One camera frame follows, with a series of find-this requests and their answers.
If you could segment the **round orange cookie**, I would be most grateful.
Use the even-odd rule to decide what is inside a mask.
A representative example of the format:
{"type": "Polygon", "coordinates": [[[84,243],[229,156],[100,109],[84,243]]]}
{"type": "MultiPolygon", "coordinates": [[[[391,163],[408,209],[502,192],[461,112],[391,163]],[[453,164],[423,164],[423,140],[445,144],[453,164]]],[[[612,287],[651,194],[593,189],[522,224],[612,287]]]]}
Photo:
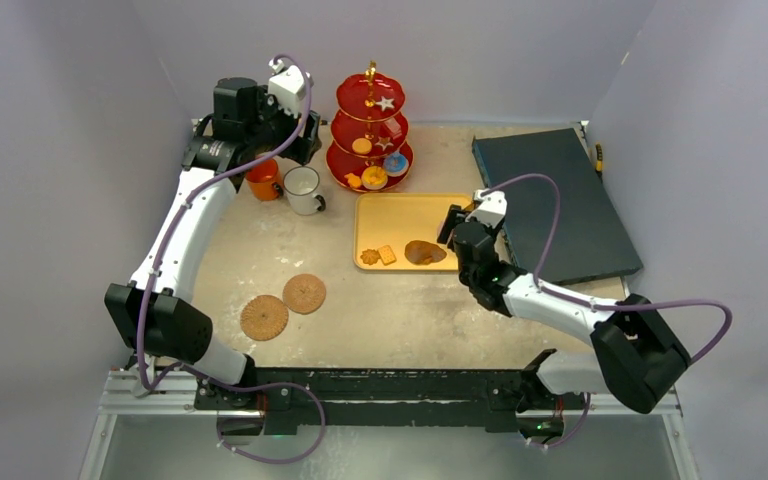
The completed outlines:
{"type": "Polygon", "coordinates": [[[372,147],[372,142],[365,137],[356,138],[351,144],[352,152],[360,156],[368,155],[371,152],[372,147]]]}

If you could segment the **orange fish shaped cookie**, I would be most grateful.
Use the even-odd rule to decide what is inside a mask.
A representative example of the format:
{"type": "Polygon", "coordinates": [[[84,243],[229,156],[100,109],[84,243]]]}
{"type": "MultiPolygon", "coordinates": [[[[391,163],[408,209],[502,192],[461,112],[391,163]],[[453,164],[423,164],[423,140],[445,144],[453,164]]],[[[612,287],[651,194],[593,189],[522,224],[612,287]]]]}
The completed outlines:
{"type": "Polygon", "coordinates": [[[348,173],[344,176],[344,179],[346,180],[348,187],[353,191],[360,191],[365,187],[363,179],[360,175],[348,173]]]}

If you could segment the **red three-tier cake stand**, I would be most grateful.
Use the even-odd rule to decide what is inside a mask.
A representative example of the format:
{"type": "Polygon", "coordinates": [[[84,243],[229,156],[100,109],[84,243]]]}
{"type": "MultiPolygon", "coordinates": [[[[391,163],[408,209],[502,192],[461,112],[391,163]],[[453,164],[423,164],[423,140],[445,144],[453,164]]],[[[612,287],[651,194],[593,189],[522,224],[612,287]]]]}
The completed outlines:
{"type": "Polygon", "coordinates": [[[336,89],[337,112],[329,122],[332,142],[326,152],[326,167],[336,183],[350,191],[344,176],[348,173],[362,174],[368,166],[382,167],[383,160],[394,152],[405,155],[410,163],[407,172],[401,177],[389,177],[387,185],[378,191],[363,188],[356,193],[376,193],[391,190],[402,183],[413,163],[414,152],[408,141],[410,125],[403,113],[406,94],[402,85],[394,78],[382,73],[377,64],[371,61],[366,69],[343,80],[336,89]],[[395,110],[381,112],[373,105],[374,101],[384,97],[395,97],[395,110]],[[401,117],[403,135],[391,138],[393,145],[382,150],[375,145],[381,136],[382,123],[393,116],[401,117]],[[365,137],[372,144],[368,155],[360,156],[352,152],[351,144],[356,138],[365,137]]]}

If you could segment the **square cracker biscuit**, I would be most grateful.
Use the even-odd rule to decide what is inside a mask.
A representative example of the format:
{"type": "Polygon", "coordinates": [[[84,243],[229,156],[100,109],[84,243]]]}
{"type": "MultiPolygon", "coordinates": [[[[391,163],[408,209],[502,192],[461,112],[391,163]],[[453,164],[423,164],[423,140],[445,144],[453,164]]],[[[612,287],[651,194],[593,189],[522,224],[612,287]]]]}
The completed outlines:
{"type": "Polygon", "coordinates": [[[377,249],[381,262],[386,265],[392,265],[397,261],[397,256],[390,245],[385,245],[377,249]]]}

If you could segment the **brown star cookie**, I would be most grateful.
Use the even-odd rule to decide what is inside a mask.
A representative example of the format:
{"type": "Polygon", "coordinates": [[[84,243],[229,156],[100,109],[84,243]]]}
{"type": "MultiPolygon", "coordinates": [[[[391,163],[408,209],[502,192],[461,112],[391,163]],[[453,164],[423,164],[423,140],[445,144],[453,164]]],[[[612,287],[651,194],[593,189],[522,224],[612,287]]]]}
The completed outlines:
{"type": "Polygon", "coordinates": [[[382,150],[387,150],[393,143],[391,142],[390,137],[379,137],[375,145],[382,150]]]}

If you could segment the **white star cookie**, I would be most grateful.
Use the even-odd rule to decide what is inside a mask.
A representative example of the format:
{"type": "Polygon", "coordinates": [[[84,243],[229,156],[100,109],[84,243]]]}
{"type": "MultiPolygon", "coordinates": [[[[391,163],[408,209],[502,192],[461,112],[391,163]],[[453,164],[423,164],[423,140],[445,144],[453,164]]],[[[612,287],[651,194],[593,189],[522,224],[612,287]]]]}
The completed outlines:
{"type": "Polygon", "coordinates": [[[381,112],[387,112],[389,110],[395,110],[395,97],[382,96],[379,100],[374,101],[373,105],[377,107],[381,112]]]}

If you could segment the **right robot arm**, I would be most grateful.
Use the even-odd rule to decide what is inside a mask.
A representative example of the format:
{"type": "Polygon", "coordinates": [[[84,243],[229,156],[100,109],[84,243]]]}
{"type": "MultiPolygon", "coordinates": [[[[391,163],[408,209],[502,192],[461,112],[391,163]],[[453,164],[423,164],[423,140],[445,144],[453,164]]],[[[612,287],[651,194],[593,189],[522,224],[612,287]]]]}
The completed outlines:
{"type": "Polygon", "coordinates": [[[692,364],[658,307],[640,295],[618,301],[540,283],[500,259],[498,231],[488,220],[482,210],[448,208],[437,241],[454,252],[459,281],[485,309],[537,321],[592,349],[542,351],[521,372],[518,411],[589,393],[610,394],[634,412],[651,412],[692,364]]]}

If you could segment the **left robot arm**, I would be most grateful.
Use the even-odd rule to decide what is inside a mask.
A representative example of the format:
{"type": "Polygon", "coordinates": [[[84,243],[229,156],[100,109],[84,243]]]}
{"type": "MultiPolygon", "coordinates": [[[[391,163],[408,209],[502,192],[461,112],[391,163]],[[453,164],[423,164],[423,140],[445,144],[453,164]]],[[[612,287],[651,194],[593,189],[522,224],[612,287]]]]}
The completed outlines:
{"type": "Polygon", "coordinates": [[[171,371],[219,385],[232,408],[257,399],[254,359],[215,333],[192,304],[196,277],[220,217],[254,167],[283,156],[310,162],[321,142],[312,110],[313,80],[291,68],[265,85],[232,77],[214,88],[214,112],[193,128],[174,201],[146,257],[125,284],[105,296],[120,336],[135,352],[132,393],[151,394],[171,371]]]}

